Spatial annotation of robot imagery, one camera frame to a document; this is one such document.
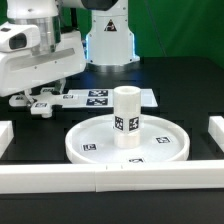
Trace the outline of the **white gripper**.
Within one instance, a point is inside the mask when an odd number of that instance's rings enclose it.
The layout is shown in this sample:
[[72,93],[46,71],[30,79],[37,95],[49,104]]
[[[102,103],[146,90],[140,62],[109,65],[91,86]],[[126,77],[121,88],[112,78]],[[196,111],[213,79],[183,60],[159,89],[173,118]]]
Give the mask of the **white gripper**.
[[62,94],[65,77],[82,72],[85,66],[79,31],[63,34],[53,53],[33,56],[30,49],[0,53],[0,97],[25,90],[26,104],[32,106],[35,99],[30,88],[57,80],[53,93]]

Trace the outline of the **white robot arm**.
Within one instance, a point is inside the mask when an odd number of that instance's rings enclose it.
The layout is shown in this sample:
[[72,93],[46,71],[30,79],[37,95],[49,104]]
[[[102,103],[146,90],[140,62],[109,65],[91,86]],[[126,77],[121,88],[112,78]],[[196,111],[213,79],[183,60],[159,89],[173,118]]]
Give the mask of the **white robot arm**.
[[[60,28],[61,8],[92,12],[86,40]],[[128,27],[128,0],[7,0],[8,21],[0,25],[0,97],[81,73],[88,66],[122,71],[139,60]]]

